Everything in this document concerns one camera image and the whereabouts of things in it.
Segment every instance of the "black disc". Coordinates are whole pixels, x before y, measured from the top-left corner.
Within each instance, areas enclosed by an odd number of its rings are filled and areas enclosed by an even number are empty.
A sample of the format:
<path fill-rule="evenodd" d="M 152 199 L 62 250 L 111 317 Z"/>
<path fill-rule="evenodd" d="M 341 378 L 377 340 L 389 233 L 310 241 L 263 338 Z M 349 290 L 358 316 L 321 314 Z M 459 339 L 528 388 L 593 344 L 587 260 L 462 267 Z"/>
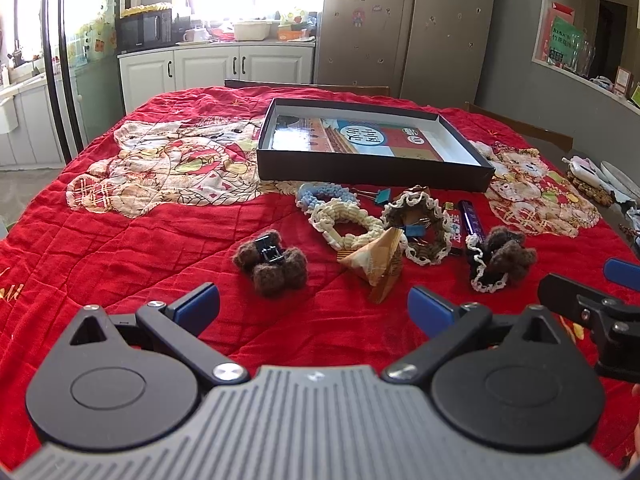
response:
<path fill-rule="evenodd" d="M 486 446 L 547 452 L 590 439 L 604 406 L 586 361 L 559 358 L 553 344 L 459 356 L 436 372 L 434 404 L 457 430 Z"/>
<path fill-rule="evenodd" d="M 148 444 L 193 411 L 198 385 L 181 362 L 162 354 L 83 345 L 57 367 L 42 367 L 26 407 L 41 440 L 82 451 Z"/>

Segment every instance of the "blue scrunchie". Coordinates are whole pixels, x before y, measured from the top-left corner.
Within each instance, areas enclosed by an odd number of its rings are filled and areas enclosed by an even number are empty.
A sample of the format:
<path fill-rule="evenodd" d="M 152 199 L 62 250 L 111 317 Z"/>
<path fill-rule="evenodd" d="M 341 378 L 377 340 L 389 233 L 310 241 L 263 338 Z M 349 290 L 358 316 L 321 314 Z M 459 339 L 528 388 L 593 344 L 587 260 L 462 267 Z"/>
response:
<path fill-rule="evenodd" d="M 346 187 L 337 184 L 303 184 L 297 194 L 296 204 L 303 212 L 313 211 L 317 204 L 328 202 L 332 198 L 339 198 L 343 202 L 358 203 L 356 195 Z"/>

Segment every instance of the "white mug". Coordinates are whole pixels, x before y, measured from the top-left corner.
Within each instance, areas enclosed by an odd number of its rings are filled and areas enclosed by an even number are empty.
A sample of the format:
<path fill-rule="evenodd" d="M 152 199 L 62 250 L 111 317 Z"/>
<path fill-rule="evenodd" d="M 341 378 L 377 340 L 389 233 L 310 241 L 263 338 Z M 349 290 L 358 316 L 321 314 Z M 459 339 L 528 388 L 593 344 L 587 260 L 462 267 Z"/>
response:
<path fill-rule="evenodd" d="M 184 33 L 183 41 L 207 41 L 211 38 L 206 28 L 191 28 Z"/>

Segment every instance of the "wooden chair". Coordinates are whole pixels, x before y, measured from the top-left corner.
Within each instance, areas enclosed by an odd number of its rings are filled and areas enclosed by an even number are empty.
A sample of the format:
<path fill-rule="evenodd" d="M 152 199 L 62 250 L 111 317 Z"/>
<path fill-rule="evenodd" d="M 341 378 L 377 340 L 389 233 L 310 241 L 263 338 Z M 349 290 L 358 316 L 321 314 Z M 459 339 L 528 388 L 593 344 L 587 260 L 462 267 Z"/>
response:
<path fill-rule="evenodd" d="M 537 126 L 532 126 L 532 124 L 516 121 L 514 119 L 510 119 L 502 115 L 494 114 L 489 110 L 484 110 L 484 108 L 473 105 L 469 102 L 465 103 L 465 110 L 473 114 L 484 115 L 485 117 L 491 117 L 496 121 L 500 121 L 502 124 L 506 124 L 514 132 L 519 133 L 521 135 L 533 137 L 534 139 L 546 140 L 547 142 L 551 142 L 553 145 L 557 146 L 558 148 L 563 150 L 565 153 L 569 153 L 574 146 L 573 137 L 559 134 L 557 132 L 552 132 L 550 130 L 545 130 Z"/>
<path fill-rule="evenodd" d="M 356 95 L 390 97 L 391 90 L 388 86 L 336 86 L 336 85 L 300 85 L 289 83 L 267 83 L 257 81 L 240 81 L 239 79 L 225 79 L 227 88 L 253 88 L 255 86 L 268 86 L 270 88 L 318 88 L 331 92 L 351 92 Z"/>

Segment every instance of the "ribbed gray plate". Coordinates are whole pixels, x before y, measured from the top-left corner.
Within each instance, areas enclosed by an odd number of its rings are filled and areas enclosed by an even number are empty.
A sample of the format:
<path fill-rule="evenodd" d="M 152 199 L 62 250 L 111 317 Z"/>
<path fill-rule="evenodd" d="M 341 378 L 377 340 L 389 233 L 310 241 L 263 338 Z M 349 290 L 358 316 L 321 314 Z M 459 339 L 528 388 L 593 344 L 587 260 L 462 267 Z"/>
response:
<path fill-rule="evenodd" d="M 171 436 L 107 455 L 43 447 L 18 480 L 608 480 L 588 446 L 546 455 L 487 449 L 444 424 L 422 391 L 370 367 L 263 367 L 219 386 Z"/>

